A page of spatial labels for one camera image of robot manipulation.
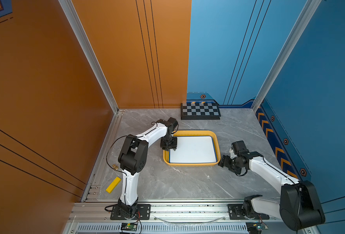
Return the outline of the right aluminium corner post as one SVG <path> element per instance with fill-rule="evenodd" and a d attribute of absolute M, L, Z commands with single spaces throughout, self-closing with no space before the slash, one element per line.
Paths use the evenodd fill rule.
<path fill-rule="evenodd" d="M 294 26 L 292 27 L 277 59 L 275 60 L 270 72 L 268 73 L 263 85 L 261 86 L 253 104 L 252 110 L 254 113 L 260 107 L 262 101 L 266 97 L 273 83 L 275 82 L 278 74 L 283 68 L 284 64 L 288 60 L 290 54 L 295 48 L 297 42 L 305 31 L 307 25 L 309 24 L 311 18 L 319 7 L 321 0 L 308 0 L 306 1 L 302 11 L 300 12 Z"/>

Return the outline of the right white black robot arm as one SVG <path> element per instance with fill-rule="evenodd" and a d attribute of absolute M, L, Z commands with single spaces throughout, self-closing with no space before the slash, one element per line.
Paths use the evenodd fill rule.
<path fill-rule="evenodd" d="M 267 199 L 262 195 L 247 196 L 239 209 L 229 208 L 230 214 L 247 219 L 261 219 L 262 214 L 273 216 L 281 219 L 293 231 L 325 223 L 326 217 L 315 186 L 273 166 L 259 152 L 249 151 L 244 141 L 232 143 L 230 155 L 222 156 L 218 165 L 228 168 L 237 176 L 245 176 L 252 171 L 280 195 L 279 200 Z"/>

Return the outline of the yellow plastic storage box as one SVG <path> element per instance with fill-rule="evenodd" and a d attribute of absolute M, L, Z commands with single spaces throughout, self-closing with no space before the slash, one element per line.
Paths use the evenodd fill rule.
<path fill-rule="evenodd" d="M 176 150 L 163 152 L 163 160 L 169 166 L 215 166 L 221 160 L 217 136 L 208 130 L 180 130 Z"/>

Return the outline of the blue-framed whiteboard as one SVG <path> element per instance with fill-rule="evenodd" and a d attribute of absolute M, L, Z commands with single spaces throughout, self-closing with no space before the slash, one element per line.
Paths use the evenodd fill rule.
<path fill-rule="evenodd" d="M 210 164 L 216 162 L 217 156 L 211 136 L 177 137 L 176 150 L 169 151 L 168 163 Z"/>

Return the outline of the aluminium front rail frame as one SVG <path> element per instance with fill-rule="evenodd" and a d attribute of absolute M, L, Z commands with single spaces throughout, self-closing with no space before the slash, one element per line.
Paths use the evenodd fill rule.
<path fill-rule="evenodd" d="M 281 219 L 230 220 L 228 204 L 239 199 L 220 200 L 145 200 L 150 204 L 149 220 L 111 220 L 112 200 L 76 203 L 63 229 L 64 234 L 248 234 L 246 223 L 265 223 L 262 234 L 292 234 Z M 121 232 L 121 223 L 137 223 L 136 232 Z"/>

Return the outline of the left green circuit board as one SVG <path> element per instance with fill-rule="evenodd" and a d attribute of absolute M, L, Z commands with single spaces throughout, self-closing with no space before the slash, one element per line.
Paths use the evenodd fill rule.
<path fill-rule="evenodd" d="M 138 230 L 137 223 L 121 223 L 120 231 L 123 232 L 136 232 Z"/>

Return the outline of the left aluminium corner post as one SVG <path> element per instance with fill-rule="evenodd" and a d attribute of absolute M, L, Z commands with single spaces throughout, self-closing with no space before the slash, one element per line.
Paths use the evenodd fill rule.
<path fill-rule="evenodd" d="M 108 104 L 110 105 L 113 113 L 118 114 L 118 104 L 116 103 L 108 81 L 103 73 L 103 70 L 92 48 L 90 40 L 85 32 L 85 29 L 81 23 L 73 2 L 69 0 L 59 0 L 59 3 L 104 93 L 105 98 L 108 101 Z"/>

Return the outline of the green circuit board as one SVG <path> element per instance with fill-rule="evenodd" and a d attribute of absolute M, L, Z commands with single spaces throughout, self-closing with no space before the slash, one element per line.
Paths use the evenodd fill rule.
<path fill-rule="evenodd" d="M 123 232 L 136 232 L 138 230 L 137 223 L 121 223 L 120 231 Z"/>
<path fill-rule="evenodd" d="M 249 234 L 262 234 L 263 230 L 268 230 L 269 227 L 265 223 L 246 223 Z"/>

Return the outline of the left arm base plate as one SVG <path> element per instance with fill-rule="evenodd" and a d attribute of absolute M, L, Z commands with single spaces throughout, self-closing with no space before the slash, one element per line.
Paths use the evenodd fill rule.
<path fill-rule="evenodd" d="M 111 220 L 149 220 L 151 214 L 150 204 L 138 204 L 136 213 L 128 215 L 122 211 L 118 205 L 113 206 L 110 219 Z"/>

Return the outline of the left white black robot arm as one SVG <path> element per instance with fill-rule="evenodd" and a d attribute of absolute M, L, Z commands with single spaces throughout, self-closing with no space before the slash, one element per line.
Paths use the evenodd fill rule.
<path fill-rule="evenodd" d="M 109 208 L 120 211 L 121 215 L 127 219 L 138 217 L 137 186 L 139 174 L 144 169 L 147 162 L 149 147 L 158 140 L 161 140 L 160 147 L 164 151 L 177 149 L 177 137 L 174 136 L 178 130 L 178 121 L 170 117 L 167 121 L 157 120 L 153 127 L 138 135 L 125 135 L 123 146 L 121 147 L 118 162 L 120 169 L 110 168 L 122 174 L 122 193 L 117 204 L 104 208 L 110 212 Z"/>

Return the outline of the right green circuit board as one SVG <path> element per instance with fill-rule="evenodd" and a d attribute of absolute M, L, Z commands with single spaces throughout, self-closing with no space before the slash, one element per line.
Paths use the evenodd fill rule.
<path fill-rule="evenodd" d="M 249 234 L 262 234 L 263 230 L 268 230 L 269 227 L 265 223 L 246 223 Z"/>

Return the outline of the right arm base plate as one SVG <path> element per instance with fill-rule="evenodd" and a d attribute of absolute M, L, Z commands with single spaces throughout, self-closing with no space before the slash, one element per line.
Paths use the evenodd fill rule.
<path fill-rule="evenodd" d="M 228 204 L 227 206 L 228 206 L 230 220 L 236 220 L 236 219 L 256 220 L 259 218 L 265 219 L 265 220 L 270 219 L 270 216 L 266 214 L 259 214 L 259 213 L 246 214 L 246 211 L 242 204 Z"/>

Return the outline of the aluminium corner post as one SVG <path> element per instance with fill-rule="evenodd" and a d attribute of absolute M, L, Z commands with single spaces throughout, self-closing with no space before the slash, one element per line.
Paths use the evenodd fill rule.
<path fill-rule="evenodd" d="M 85 29 L 81 23 L 73 2 L 69 0 L 59 0 L 59 3 L 104 93 L 105 98 L 108 101 L 108 104 L 110 105 L 113 113 L 118 114 L 118 104 L 116 103 L 108 81 L 103 73 L 103 70 L 92 48 L 90 40 L 85 32 Z"/>
<path fill-rule="evenodd" d="M 321 0 L 308 0 L 306 1 L 302 11 L 300 12 L 294 26 L 292 27 L 277 59 L 275 60 L 270 72 L 268 73 L 263 85 L 261 86 L 253 104 L 252 110 L 254 113 L 260 107 L 262 101 L 266 97 L 273 83 L 275 82 L 278 74 L 283 68 L 284 64 L 288 60 L 290 54 L 295 48 L 297 42 L 305 31 L 307 25 L 309 24 L 311 18 L 319 7 Z"/>

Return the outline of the black grey checkerboard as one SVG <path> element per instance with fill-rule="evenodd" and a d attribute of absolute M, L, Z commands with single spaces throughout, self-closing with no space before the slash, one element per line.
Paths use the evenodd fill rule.
<path fill-rule="evenodd" d="M 181 104 L 182 120 L 219 120 L 219 107 L 214 100 L 187 101 Z"/>

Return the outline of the yellow rectangular block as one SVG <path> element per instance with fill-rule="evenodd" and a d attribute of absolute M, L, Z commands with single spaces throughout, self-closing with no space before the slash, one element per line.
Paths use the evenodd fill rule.
<path fill-rule="evenodd" d="M 106 192 L 111 194 L 112 191 L 117 187 L 117 185 L 121 182 L 121 178 L 116 177 L 111 184 L 106 188 Z"/>

